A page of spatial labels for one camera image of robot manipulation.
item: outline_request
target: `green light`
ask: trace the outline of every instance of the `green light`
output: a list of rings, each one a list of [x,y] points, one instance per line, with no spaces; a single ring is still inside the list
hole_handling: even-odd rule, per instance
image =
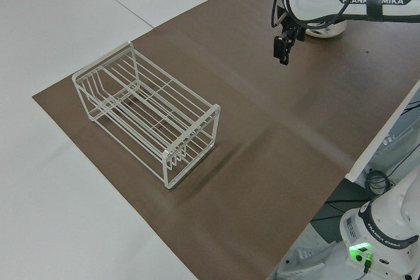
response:
[[[370,244],[369,243],[360,243],[360,244],[357,244],[357,245],[350,246],[348,248],[348,250],[350,252],[353,252],[353,251],[361,250],[361,249],[365,249],[366,250],[368,248],[370,248]]]

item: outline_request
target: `dish rack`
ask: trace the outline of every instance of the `dish rack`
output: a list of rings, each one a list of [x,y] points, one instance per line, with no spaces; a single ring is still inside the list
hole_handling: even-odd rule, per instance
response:
[[[73,74],[86,114],[171,189],[213,147],[210,104],[127,42]]]

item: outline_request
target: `rack wire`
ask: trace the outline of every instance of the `rack wire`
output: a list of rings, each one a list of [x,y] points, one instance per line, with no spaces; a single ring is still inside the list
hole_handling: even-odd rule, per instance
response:
[[[91,121],[171,189],[214,146],[210,104],[125,43],[73,74]]]

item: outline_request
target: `brown mat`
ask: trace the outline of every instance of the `brown mat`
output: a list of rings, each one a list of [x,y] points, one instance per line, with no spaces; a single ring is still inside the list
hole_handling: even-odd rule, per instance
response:
[[[419,78],[408,24],[349,23],[279,65],[271,3],[210,0],[134,41],[222,108],[173,191],[87,119],[70,77],[34,96],[200,280],[265,279]]]

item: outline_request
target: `white tabletop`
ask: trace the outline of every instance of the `white tabletop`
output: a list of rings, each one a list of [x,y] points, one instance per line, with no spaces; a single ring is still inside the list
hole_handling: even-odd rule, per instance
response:
[[[0,279],[195,279],[31,96],[203,1],[0,0]]]

